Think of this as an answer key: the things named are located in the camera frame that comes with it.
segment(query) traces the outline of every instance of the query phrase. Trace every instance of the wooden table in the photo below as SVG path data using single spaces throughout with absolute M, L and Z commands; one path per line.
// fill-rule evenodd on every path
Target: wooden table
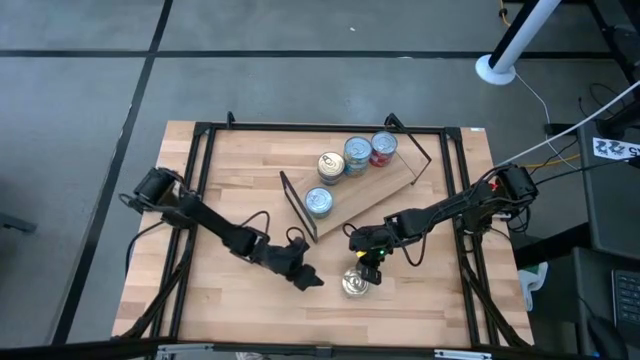
M 183 171 L 194 122 L 171 121 L 158 157 L 158 166 Z M 461 129 L 471 181 L 493 166 L 483 129 Z M 285 230 L 300 226 L 283 191 L 280 170 L 291 182 L 316 171 L 319 154 L 342 146 L 353 133 L 218 130 L 204 195 L 207 205 L 232 222 L 240 223 L 259 210 L 271 213 L 271 243 L 285 245 Z M 398 135 L 398 151 L 409 166 L 420 156 L 406 136 Z M 409 207 L 424 208 L 447 197 L 440 142 L 434 135 L 416 135 L 433 162 L 420 180 L 361 213 L 356 226 L 382 223 L 384 216 Z M 450 141 L 456 189 L 462 189 L 454 144 Z M 193 184 L 197 184 L 196 165 Z M 145 214 L 141 228 L 158 221 Z M 261 228 L 263 219 L 252 226 Z M 494 227 L 507 231 L 504 223 Z M 113 334 L 120 334 L 156 295 L 171 229 L 163 225 L 138 240 Z M 305 292 L 267 269 L 238 260 L 213 233 L 200 228 L 191 266 L 179 339 L 204 342 L 280 344 L 334 344 L 408 347 L 469 347 L 460 273 L 450 221 L 427 236 L 426 256 L 411 267 L 401 252 L 381 266 L 383 282 L 359 299 L 344 296 L 341 279 L 356 257 L 338 228 L 310 243 L 305 262 L 325 281 Z M 492 298 L 520 336 L 533 343 L 518 282 L 511 244 L 490 232 L 482 244 Z M 419 245 L 410 248 L 414 259 Z M 173 299 L 167 302 L 163 334 Z M 483 342 L 487 342 L 484 313 L 475 301 Z

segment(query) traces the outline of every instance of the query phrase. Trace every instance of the can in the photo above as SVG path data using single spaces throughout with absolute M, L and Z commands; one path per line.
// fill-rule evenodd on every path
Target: can
M 344 166 L 344 174 L 348 177 L 358 177 L 364 175 L 369 167 L 369 162 L 364 164 L 346 164 Z
M 391 162 L 393 154 L 396 153 L 396 149 L 398 148 L 398 140 L 389 132 L 379 131 L 373 134 L 371 146 L 373 147 L 373 151 L 371 152 L 369 162 L 373 166 L 383 167 L 389 165 Z
M 344 171 L 344 159 L 338 153 L 326 152 L 318 159 L 318 175 L 325 185 L 335 185 Z
M 304 203 L 311 216 L 316 219 L 323 219 L 329 216 L 329 212 L 331 212 L 333 197 L 329 190 L 317 187 L 309 190 Z
M 371 143 L 362 136 L 354 136 L 344 143 L 344 161 L 347 165 L 366 164 L 371 157 Z
M 369 290 L 369 282 L 362 280 L 356 268 L 351 268 L 342 277 L 342 289 L 347 297 L 360 297 Z

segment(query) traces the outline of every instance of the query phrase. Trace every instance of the white base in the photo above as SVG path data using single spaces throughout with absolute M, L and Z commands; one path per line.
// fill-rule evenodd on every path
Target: white base
M 507 85 L 516 78 L 516 68 L 511 66 L 505 73 L 497 73 L 489 66 L 491 55 L 485 55 L 476 61 L 476 73 L 489 84 Z

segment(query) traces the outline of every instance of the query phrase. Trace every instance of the wooden board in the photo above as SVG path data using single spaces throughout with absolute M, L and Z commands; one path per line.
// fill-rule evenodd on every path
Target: wooden board
M 341 153 L 340 147 L 325 151 Z M 412 151 L 418 153 L 418 148 L 414 147 Z M 315 166 L 318 161 L 317 158 L 321 154 L 318 154 L 316 160 L 309 164 L 310 167 Z M 424 167 L 427 164 L 427 159 L 425 158 L 422 163 L 421 166 Z M 367 172 L 361 177 L 343 176 L 338 184 L 327 186 L 320 181 L 320 176 L 315 172 L 295 183 L 294 188 L 303 202 L 307 192 L 315 187 L 323 187 L 331 193 L 334 205 L 329 216 L 324 219 L 313 219 L 316 224 L 317 236 L 320 238 L 349 219 L 395 194 L 398 190 L 409 185 L 415 178 L 414 172 L 404 163 L 401 155 L 397 154 L 393 157 L 391 163 L 385 167 L 370 165 Z
M 189 150 L 193 122 L 169 122 L 158 165 L 182 171 Z M 492 167 L 483 130 L 463 129 L 464 147 L 472 182 Z M 273 244 L 285 245 L 285 230 L 300 225 L 282 193 L 279 171 L 292 183 L 316 171 L 308 164 L 323 149 L 354 134 L 314 132 L 218 131 L 204 201 L 227 217 L 241 222 L 259 210 L 271 213 Z M 414 186 L 351 219 L 356 226 L 380 224 L 385 215 L 409 207 L 426 207 L 447 197 L 442 155 L 437 136 L 416 138 L 433 162 Z M 399 151 L 409 166 L 419 166 L 414 145 L 398 137 Z M 455 151 L 456 189 L 461 189 Z M 141 227 L 157 221 L 145 215 Z M 261 228 L 263 220 L 252 226 Z M 506 231 L 503 223 L 494 227 Z M 158 289 L 170 229 L 162 226 L 143 236 L 134 251 L 113 333 L 126 331 L 149 305 Z M 340 229 L 310 244 L 305 261 L 313 265 L 325 285 L 300 292 L 282 277 L 231 256 L 212 233 L 198 231 L 195 256 L 179 338 L 192 341 L 229 341 L 280 344 L 341 344 L 369 346 L 468 347 L 460 275 L 450 221 L 437 225 L 427 237 L 420 267 L 411 267 L 401 252 L 381 266 L 383 282 L 367 296 L 347 299 L 340 280 L 356 263 Z M 492 297 L 516 331 L 532 343 L 511 244 L 488 233 L 482 244 Z M 416 259 L 420 246 L 410 246 Z M 172 299 L 165 313 L 168 332 Z M 481 338 L 485 322 L 479 302 L 476 314 Z

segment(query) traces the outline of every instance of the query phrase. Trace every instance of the gray floor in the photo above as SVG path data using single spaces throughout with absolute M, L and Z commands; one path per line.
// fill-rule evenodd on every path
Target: gray floor
M 0 50 L 144 50 L 162 3 L 4 0 Z M 513 17 L 518 7 L 509 9 Z M 504 31 L 494 0 L 190 0 L 174 3 L 160 47 L 488 53 Z M 586 8 L 565 5 L 530 50 L 606 46 Z M 29 236 L 0 231 L 0 346 L 50 340 L 142 63 L 0 59 L 0 211 L 39 225 Z M 487 85 L 473 66 L 461 59 L 158 59 L 116 193 L 130 192 L 153 166 L 167 120 L 220 121 L 229 110 L 238 121 L 378 124 L 395 112 L 411 125 L 485 127 L 495 161 L 543 139 L 538 100 L 517 81 Z M 595 109 L 589 83 L 626 87 L 612 61 L 523 60 L 517 69 L 559 122 L 582 118 L 580 96 L 585 108 Z M 539 163 L 549 154 L 543 149 L 522 161 Z M 545 237 L 586 219 L 580 175 L 542 190 L 531 235 Z M 138 223 L 133 211 L 112 202 L 70 341 L 109 337 L 126 244 Z

